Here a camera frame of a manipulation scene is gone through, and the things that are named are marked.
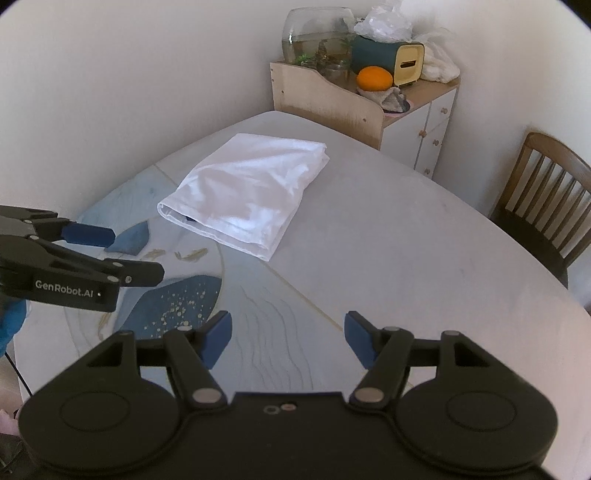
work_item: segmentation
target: cabinet door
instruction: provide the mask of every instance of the cabinet door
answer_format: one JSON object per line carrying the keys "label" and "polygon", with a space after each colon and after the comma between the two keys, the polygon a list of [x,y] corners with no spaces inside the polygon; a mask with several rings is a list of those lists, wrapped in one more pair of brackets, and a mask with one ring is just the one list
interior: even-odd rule
{"label": "cabinet door", "polygon": [[382,147],[383,154],[414,168],[417,161],[418,149],[421,147],[421,133],[425,129],[429,116],[429,104],[403,116],[384,129]]}
{"label": "cabinet door", "polygon": [[433,170],[435,170],[435,165],[439,158],[441,144],[443,143],[443,137],[445,136],[448,123],[449,121],[443,122],[423,139],[415,170],[428,178],[433,177]]}
{"label": "cabinet door", "polygon": [[431,132],[435,127],[441,125],[445,120],[449,120],[452,112],[453,101],[456,98],[457,89],[441,95],[431,102],[431,112],[429,113],[429,121],[425,131]]}

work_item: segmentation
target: blue glove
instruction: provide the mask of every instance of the blue glove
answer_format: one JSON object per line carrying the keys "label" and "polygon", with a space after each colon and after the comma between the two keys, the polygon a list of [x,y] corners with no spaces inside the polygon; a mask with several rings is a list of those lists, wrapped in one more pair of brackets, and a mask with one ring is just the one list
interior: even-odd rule
{"label": "blue glove", "polygon": [[0,317],[0,356],[4,355],[10,340],[21,329],[26,316],[26,300],[12,301],[4,306],[4,315]]}

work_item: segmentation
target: glass aquarium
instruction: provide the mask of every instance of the glass aquarium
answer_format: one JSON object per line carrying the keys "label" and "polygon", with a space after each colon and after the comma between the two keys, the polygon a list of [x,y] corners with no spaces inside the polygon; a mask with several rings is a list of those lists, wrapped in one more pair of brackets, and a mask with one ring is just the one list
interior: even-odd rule
{"label": "glass aquarium", "polygon": [[289,12],[283,27],[283,56],[292,65],[321,70],[350,58],[355,17],[344,7],[305,7]]}

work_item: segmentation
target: orange fruit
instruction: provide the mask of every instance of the orange fruit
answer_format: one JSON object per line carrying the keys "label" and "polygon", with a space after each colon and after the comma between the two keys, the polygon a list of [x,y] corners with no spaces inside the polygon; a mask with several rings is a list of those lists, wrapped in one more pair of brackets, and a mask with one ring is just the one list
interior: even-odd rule
{"label": "orange fruit", "polygon": [[392,74],[382,67],[365,67],[357,75],[357,86],[366,92],[388,90],[393,83]]}

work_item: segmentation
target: wooden cabinet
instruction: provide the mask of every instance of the wooden cabinet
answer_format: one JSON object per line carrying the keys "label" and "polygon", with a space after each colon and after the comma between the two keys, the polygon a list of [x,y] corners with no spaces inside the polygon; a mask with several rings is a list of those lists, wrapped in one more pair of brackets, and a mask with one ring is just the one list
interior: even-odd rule
{"label": "wooden cabinet", "polygon": [[385,115],[356,93],[355,75],[346,89],[315,70],[271,63],[275,110],[302,116],[380,150],[428,178],[433,176],[459,79],[444,84],[419,80],[404,86],[411,110]]}

